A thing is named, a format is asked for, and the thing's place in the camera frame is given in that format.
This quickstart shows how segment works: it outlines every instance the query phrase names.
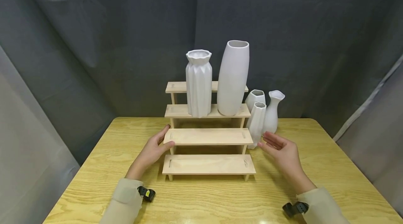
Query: white ceramic vase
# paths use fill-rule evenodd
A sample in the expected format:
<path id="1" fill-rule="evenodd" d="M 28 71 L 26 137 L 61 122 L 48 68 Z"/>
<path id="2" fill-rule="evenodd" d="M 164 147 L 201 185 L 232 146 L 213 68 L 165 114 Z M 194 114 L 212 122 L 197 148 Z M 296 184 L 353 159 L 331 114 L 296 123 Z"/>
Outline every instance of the white ceramic vase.
<path id="1" fill-rule="evenodd" d="M 252 108 L 255 102 L 262 102 L 266 104 L 266 97 L 264 96 L 263 91 L 254 89 L 253 91 L 249 92 L 248 96 L 245 99 L 245 103 L 249 109 L 249 112 L 252 112 Z"/>
<path id="2" fill-rule="evenodd" d="M 192 117 L 204 117 L 211 112 L 212 68 L 209 63 L 211 53 L 196 49 L 186 54 L 186 95 L 188 113 Z"/>
<path id="3" fill-rule="evenodd" d="M 246 128 L 252 136 L 253 144 L 248 145 L 248 149 L 255 149 L 257 143 L 260 141 L 262 136 L 264 116 L 266 114 L 266 104 L 263 102 L 255 102 L 252 108 L 251 117 L 246 124 Z"/>
<path id="4" fill-rule="evenodd" d="M 228 41 L 218 75 L 218 111 L 233 116 L 241 108 L 249 70 L 249 43 Z"/>
<path id="5" fill-rule="evenodd" d="M 285 95 L 281 91 L 270 91 L 269 97 L 270 104 L 266 109 L 262 133 L 266 131 L 270 131 L 271 133 L 276 132 L 278 125 L 277 107 L 278 103 L 285 98 Z"/>

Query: vase opening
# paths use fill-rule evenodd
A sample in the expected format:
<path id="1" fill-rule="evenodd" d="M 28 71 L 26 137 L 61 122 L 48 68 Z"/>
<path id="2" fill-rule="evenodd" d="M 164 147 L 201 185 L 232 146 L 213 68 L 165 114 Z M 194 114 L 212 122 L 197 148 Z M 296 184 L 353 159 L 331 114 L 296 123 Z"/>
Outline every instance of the vase opening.
<path id="1" fill-rule="evenodd" d="M 258 108 L 266 107 L 266 105 L 264 103 L 262 103 L 262 102 L 255 102 L 255 106 L 258 107 Z"/>
<path id="2" fill-rule="evenodd" d="M 285 98 L 285 95 L 281 91 L 270 91 L 269 96 L 279 100 L 283 100 Z"/>
<path id="3" fill-rule="evenodd" d="M 228 46 L 233 48 L 246 48 L 249 46 L 247 41 L 228 41 Z"/>
<path id="4" fill-rule="evenodd" d="M 264 96 L 264 92 L 258 89 L 254 89 L 253 91 L 251 91 L 251 93 L 254 94 L 255 96 Z"/>
<path id="5" fill-rule="evenodd" d="M 191 50 L 186 54 L 188 57 L 194 58 L 194 59 L 201 59 L 201 58 L 207 58 L 211 56 L 211 53 L 207 50 L 204 49 L 195 49 Z"/>

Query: finger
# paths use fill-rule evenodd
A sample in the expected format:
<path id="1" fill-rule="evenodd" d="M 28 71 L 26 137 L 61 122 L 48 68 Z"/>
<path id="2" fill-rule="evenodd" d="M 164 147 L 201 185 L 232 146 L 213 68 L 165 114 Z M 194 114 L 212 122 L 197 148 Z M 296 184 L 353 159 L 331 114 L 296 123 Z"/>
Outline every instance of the finger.
<path id="1" fill-rule="evenodd" d="M 278 149 L 278 150 L 281 150 L 281 149 L 283 148 L 281 145 L 279 145 L 278 143 L 274 142 L 274 141 L 271 140 L 271 139 L 268 139 L 268 138 L 263 137 L 263 140 L 264 140 L 266 143 L 270 143 L 271 145 L 275 146 L 276 149 Z"/>
<path id="2" fill-rule="evenodd" d="M 170 142 L 167 142 L 167 143 L 165 143 L 163 145 L 160 145 L 158 148 L 159 148 L 160 153 L 162 155 L 164 152 L 166 152 L 167 150 L 169 150 L 170 148 L 172 148 L 174 146 L 175 146 L 175 142 L 170 141 Z"/>
<path id="3" fill-rule="evenodd" d="M 279 135 L 273 134 L 269 131 L 266 131 L 263 136 L 267 139 L 270 139 L 271 141 L 277 143 L 279 146 L 284 146 L 287 143 L 291 142 L 290 140 L 284 138 L 284 137 L 280 137 Z"/>
<path id="4" fill-rule="evenodd" d="M 259 146 L 260 149 L 262 149 L 264 152 L 266 152 L 267 154 L 269 154 L 272 157 L 275 156 L 276 153 L 278 152 L 278 150 L 276 150 L 276 148 L 269 146 L 268 144 L 264 144 L 263 142 L 257 143 L 257 146 Z"/>
<path id="5" fill-rule="evenodd" d="M 158 144 L 162 142 L 162 140 L 165 137 L 165 134 L 167 133 L 170 127 L 171 126 L 167 124 L 160 132 L 158 132 L 153 136 L 153 138 L 157 140 Z"/>
<path id="6" fill-rule="evenodd" d="M 266 145 L 272 147 L 273 149 L 279 150 L 277 147 L 275 147 L 274 145 L 270 144 L 270 143 L 266 143 Z"/>

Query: black wrist device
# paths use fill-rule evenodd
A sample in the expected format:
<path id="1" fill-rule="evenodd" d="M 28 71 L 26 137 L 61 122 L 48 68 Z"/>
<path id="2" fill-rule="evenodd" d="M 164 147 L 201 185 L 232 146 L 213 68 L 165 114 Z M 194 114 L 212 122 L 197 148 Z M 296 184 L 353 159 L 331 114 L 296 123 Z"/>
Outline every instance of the black wrist device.
<path id="1" fill-rule="evenodd" d="M 288 217 L 292 218 L 296 214 L 306 213 L 309 209 L 309 205 L 307 203 L 303 203 L 298 201 L 294 205 L 291 203 L 287 203 L 283 206 L 284 212 L 287 214 Z"/>
<path id="2" fill-rule="evenodd" d="M 148 202 L 152 202 L 155 196 L 155 191 L 152 189 L 147 189 L 145 187 L 138 187 L 137 190 L 139 191 L 140 195 Z"/>

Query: wooden tiered display stand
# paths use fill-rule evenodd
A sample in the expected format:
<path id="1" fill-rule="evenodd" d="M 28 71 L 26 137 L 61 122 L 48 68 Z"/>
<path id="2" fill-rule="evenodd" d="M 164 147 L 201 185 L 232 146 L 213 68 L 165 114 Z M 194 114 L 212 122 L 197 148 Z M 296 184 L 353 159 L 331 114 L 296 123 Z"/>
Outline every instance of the wooden tiered display stand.
<path id="1" fill-rule="evenodd" d="M 212 92 L 217 92 L 218 82 L 212 82 Z M 249 130 L 244 128 L 245 118 L 250 112 L 246 104 L 242 104 L 234 116 L 224 116 L 218 112 L 216 104 L 212 104 L 211 112 L 204 118 L 231 118 L 236 128 L 211 129 L 179 129 L 179 120 L 195 120 L 188 113 L 187 104 L 177 104 L 177 94 L 186 93 L 186 82 L 168 82 L 165 93 L 171 94 L 172 104 L 167 105 L 165 117 L 171 121 L 171 128 L 165 134 L 164 143 L 175 141 L 170 155 L 165 156 L 162 174 L 173 180 L 173 175 L 237 175 L 244 176 L 245 181 L 250 174 L 255 174 L 252 158 L 246 154 L 246 147 L 253 144 Z M 239 154 L 197 154 L 177 155 L 176 147 L 181 145 L 235 145 Z"/>

